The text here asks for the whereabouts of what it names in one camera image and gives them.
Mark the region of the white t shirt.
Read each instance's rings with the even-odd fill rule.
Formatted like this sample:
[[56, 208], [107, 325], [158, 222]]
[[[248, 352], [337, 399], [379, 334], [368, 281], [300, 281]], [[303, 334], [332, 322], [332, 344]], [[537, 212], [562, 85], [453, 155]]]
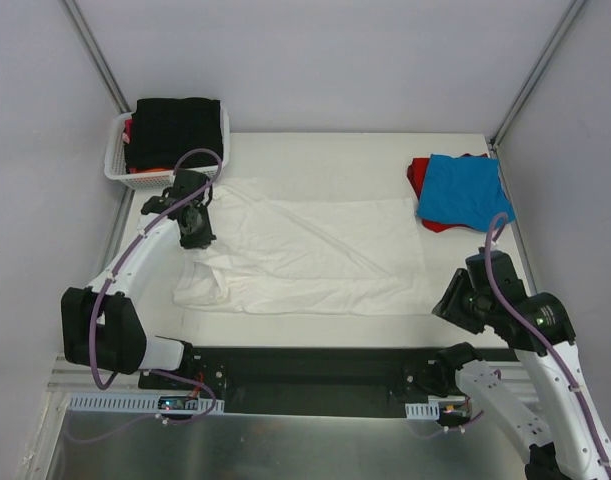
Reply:
[[185, 255], [177, 305], [250, 315], [425, 314], [432, 295], [409, 199], [271, 199], [252, 179], [218, 185], [215, 241]]

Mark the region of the white plastic basket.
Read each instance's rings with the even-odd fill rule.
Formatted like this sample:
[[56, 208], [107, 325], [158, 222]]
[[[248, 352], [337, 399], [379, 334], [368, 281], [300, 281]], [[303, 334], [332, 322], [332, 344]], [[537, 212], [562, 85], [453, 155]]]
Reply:
[[[116, 117], [110, 127], [110, 135], [104, 156], [104, 174], [109, 180], [118, 181], [132, 190], [163, 189], [173, 183], [172, 170], [161, 170], [146, 173], [127, 173], [124, 158], [123, 133], [125, 122], [131, 120], [133, 112], [126, 112]], [[228, 110], [224, 104], [220, 107], [220, 127], [223, 139], [223, 169], [229, 162], [231, 131]], [[217, 166], [199, 167], [193, 171], [212, 177], [217, 172]]]

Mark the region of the blue t shirt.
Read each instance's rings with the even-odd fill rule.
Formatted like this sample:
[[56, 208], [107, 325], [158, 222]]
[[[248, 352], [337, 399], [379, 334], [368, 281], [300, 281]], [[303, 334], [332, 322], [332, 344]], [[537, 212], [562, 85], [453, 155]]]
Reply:
[[486, 231], [499, 213], [515, 220], [496, 159], [433, 154], [425, 168], [417, 215], [442, 225]]

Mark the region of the red t shirt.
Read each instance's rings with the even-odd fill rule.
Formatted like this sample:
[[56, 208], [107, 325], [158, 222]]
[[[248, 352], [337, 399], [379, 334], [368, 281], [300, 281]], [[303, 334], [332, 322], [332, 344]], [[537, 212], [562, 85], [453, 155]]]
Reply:
[[[413, 190], [414, 194], [417, 197], [417, 200], [420, 199], [420, 190], [421, 190], [421, 186], [422, 186], [423, 176], [424, 176], [425, 168], [427, 166], [427, 163], [429, 161], [429, 157], [430, 156], [428, 156], [428, 157], [419, 157], [419, 158], [413, 159], [411, 164], [407, 168], [407, 180], [410, 183], [410, 185], [412, 187], [412, 190]], [[420, 217], [419, 217], [419, 219], [421, 220], [421, 224], [426, 229], [428, 229], [428, 230], [430, 230], [430, 231], [432, 231], [434, 233], [441, 233], [441, 232], [444, 232], [446, 230], [457, 228], [457, 227], [463, 227], [463, 228], [471, 229], [469, 227], [459, 226], [459, 225], [442, 225], [442, 224], [439, 224], [439, 223], [423, 220]]]

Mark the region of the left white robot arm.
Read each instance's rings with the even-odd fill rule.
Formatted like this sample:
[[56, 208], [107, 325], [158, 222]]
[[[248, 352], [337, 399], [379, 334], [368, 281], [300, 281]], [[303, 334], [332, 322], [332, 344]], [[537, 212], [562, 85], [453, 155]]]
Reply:
[[173, 184], [141, 207], [132, 240], [84, 288], [61, 298], [64, 355], [68, 362], [111, 373], [162, 370], [177, 389], [190, 386], [197, 366], [185, 357], [181, 340], [148, 335], [136, 303], [150, 277], [170, 252], [203, 249], [214, 240], [208, 206], [213, 179], [181, 170]]

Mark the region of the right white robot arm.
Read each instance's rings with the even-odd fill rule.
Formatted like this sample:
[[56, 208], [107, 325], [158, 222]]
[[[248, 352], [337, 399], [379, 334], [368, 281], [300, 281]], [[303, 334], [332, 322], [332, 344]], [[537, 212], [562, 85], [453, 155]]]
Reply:
[[492, 328], [527, 373], [542, 412], [532, 412], [469, 343], [437, 354], [424, 372], [426, 392], [473, 400], [518, 452], [528, 479], [611, 479], [611, 440], [555, 296], [528, 295], [509, 255], [481, 249], [455, 272], [432, 313], [470, 333]]

